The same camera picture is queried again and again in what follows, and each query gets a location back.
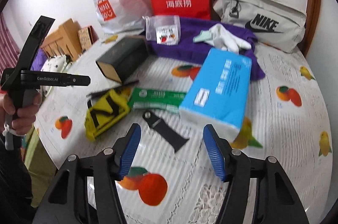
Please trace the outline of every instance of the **green packet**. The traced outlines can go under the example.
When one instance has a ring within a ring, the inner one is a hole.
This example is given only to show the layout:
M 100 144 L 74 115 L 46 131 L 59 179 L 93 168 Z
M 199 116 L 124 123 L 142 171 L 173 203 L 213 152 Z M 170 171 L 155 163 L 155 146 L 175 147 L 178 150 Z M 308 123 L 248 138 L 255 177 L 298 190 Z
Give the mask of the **green packet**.
M 179 112 L 186 92 L 164 91 L 135 88 L 130 96 L 128 106 L 132 109 L 161 109 L 172 113 Z

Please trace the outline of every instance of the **screw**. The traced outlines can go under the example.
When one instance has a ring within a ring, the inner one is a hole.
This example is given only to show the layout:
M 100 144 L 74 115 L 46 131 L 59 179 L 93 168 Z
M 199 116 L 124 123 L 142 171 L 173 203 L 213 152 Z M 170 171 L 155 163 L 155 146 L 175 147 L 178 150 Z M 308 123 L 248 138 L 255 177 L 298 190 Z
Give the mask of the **screw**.
M 277 159 L 273 156 L 269 156 L 268 160 L 269 160 L 270 163 L 276 163 L 277 162 Z
M 71 154 L 70 156 L 68 156 L 68 161 L 71 162 L 71 161 L 74 161 L 76 159 L 76 155 L 75 154 Z
M 233 155 L 241 155 L 241 151 L 240 150 L 238 150 L 238 149 L 233 149 L 232 151 L 231 151 L 231 153 L 233 154 Z
M 113 149 L 112 148 L 106 148 L 105 150 L 104 150 L 104 154 L 105 155 L 110 155 L 110 154 L 112 154 L 113 153 Z

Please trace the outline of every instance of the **chinese characters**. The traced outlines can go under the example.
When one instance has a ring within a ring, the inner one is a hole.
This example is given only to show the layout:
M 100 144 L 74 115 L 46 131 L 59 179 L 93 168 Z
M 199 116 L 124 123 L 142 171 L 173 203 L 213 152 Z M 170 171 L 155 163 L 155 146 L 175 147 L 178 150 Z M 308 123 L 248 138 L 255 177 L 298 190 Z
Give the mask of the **chinese characters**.
M 220 78 L 220 81 L 216 87 L 216 90 L 215 90 L 215 93 L 221 95 L 223 93 L 223 89 L 224 89 L 224 86 L 225 86 L 225 81 L 228 77 L 228 74 L 229 74 L 229 69 L 231 67 L 231 60 L 230 59 L 227 59 L 225 61 L 225 64 L 224 64 L 224 68 L 222 70 L 222 74 L 221 74 L 221 78 Z
M 167 8 L 191 8 L 191 0 L 168 0 Z

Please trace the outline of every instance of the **cardboard box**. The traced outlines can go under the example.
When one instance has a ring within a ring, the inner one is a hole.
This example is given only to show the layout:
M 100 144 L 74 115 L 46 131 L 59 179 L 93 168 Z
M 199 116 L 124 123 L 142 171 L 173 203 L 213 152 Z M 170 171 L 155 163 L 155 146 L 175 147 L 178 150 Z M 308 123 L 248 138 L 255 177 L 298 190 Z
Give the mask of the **cardboard box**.
M 106 78 L 123 83 L 147 57 L 145 37 L 126 36 L 97 59 L 96 64 Z
M 79 35 L 79 40 L 80 40 L 82 51 L 88 50 L 94 43 L 93 34 L 92 34 L 92 26 L 82 28 L 81 30 L 77 32 L 77 34 Z
M 180 105 L 181 120 L 233 141 L 239 133 L 249 90 L 251 59 L 212 48 Z

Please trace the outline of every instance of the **wooden box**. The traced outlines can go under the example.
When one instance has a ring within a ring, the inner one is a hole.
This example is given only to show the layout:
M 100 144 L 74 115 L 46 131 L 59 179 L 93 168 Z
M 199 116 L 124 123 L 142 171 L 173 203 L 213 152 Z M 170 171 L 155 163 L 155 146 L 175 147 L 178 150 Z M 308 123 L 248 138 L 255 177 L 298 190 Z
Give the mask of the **wooden box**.
M 69 55 L 72 61 L 79 58 L 82 52 L 79 36 L 80 27 L 68 19 L 59 26 L 59 29 L 49 34 L 41 45 L 48 57 Z

